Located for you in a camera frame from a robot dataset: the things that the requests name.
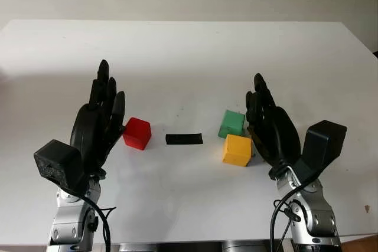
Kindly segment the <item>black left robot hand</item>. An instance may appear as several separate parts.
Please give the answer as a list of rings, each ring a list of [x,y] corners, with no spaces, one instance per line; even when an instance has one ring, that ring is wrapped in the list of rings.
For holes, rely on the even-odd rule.
[[[125,130],[125,93],[117,91],[116,80],[109,75],[109,64],[102,60],[92,82],[89,102],[78,111],[70,145],[79,150],[84,172],[105,179],[106,159]]]

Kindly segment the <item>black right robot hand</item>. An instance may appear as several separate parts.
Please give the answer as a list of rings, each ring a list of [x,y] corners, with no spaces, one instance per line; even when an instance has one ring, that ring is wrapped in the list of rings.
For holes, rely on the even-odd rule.
[[[287,112],[275,104],[261,74],[254,76],[253,85],[254,92],[246,93],[247,130],[258,153],[271,166],[270,179],[275,180],[301,157],[299,135]]]

